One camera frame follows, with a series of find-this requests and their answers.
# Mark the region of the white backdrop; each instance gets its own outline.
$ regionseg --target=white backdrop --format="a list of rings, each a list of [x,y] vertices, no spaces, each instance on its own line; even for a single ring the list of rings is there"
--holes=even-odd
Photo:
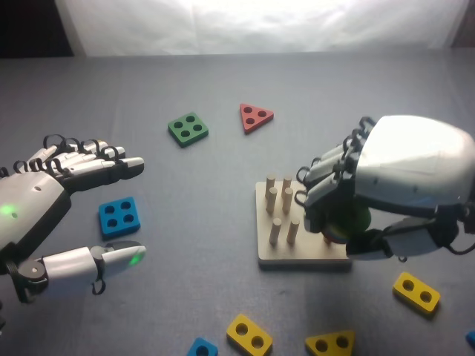
[[[450,44],[468,0],[56,0],[77,55],[282,53]]]

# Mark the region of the green block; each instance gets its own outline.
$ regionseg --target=green block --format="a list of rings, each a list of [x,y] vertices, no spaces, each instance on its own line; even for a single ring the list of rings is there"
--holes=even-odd
[[[208,128],[195,113],[183,115],[179,119],[169,122],[168,132],[181,147],[189,146],[208,136]]]

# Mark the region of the red block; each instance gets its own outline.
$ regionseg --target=red block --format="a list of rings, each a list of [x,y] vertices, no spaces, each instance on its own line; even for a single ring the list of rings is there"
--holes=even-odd
[[[274,112],[257,106],[241,104],[240,117],[243,120],[244,133],[249,134],[274,119]]]

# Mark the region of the table surface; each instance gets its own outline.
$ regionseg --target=table surface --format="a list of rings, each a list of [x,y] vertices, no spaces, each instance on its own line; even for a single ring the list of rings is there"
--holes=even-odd
[[[133,196],[148,249],[138,266],[62,299],[16,300],[0,281],[7,319],[0,355],[186,355],[196,337],[237,355],[226,328],[247,314],[274,338],[273,355],[306,355],[309,336],[352,329],[353,354],[472,355],[475,254],[441,250],[354,262],[350,271],[263,271],[255,183],[295,174],[337,145],[363,115],[428,116],[475,134],[475,50],[261,56],[0,61],[0,162],[10,169],[46,134],[100,138],[142,156],[142,175],[72,196],[34,257],[102,244],[99,204]],[[241,102],[275,119],[248,136]],[[190,111],[209,136],[180,148],[167,123]],[[396,221],[374,214],[374,226]],[[455,246],[473,237],[461,234]],[[426,320],[395,300],[408,271],[438,290]]]

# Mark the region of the hole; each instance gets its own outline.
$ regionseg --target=hole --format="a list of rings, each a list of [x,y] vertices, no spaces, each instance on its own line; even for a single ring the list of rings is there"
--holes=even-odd
[[[429,303],[432,300],[432,294],[428,291],[423,291],[421,293],[421,299],[423,302]]]
[[[110,219],[109,221],[107,221],[107,226],[109,228],[115,228],[117,226],[117,220],[115,219]]]
[[[134,215],[127,214],[124,216],[124,223],[131,223],[134,221]]]
[[[414,283],[410,280],[405,280],[402,283],[402,288],[404,288],[406,291],[412,291],[414,289]]]
[[[238,324],[236,326],[236,332],[240,336],[244,336],[247,334],[247,325],[246,324]]]
[[[336,338],[336,344],[338,345],[338,347],[346,349],[348,347],[348,339],[345,336],[338,336]]]
[[[260,336],[254,336],[251,340],[251,344],[255,349],[260,349],[262,346],[264,346],[264,340]]]
[[[196,349],[196,356],[208,356],[209,351],[205,346],[200,346]]]
[[[327,342],[325,340],[317,340],[317,342],[315,343],[315,348],[319,352],[325,352],[326,350],[328,350]]]

